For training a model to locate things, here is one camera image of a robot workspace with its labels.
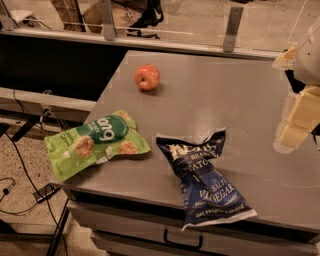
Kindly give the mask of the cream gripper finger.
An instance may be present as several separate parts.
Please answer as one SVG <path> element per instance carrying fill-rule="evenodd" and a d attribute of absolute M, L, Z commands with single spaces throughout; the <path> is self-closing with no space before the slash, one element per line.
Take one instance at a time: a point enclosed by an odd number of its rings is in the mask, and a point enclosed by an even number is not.
<path fill-rule="evenodd" d="M 281 154 L 296 150 L 320 124 L 320 87 L 306 86 L 299 93 L 291 91 L 284 103 L 273 149 Z"/>
<path fill-rule="evenodd" d="M 296 52 L 296 45 L 292 45 L 272 63 L 272 67 L 278 70 L 292 70 L 294 57 Z"/>

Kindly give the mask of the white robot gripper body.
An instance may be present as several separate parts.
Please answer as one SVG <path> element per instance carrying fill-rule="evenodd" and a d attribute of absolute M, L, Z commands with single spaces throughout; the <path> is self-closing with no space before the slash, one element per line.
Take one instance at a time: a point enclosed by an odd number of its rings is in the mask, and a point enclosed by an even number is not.
<path fill-rule="evenodd" d="M 320 85 L 320 17 L 298 42 L 293 65 L 285 74 L 294 93 L 299 93 L 307 85 Z"/>

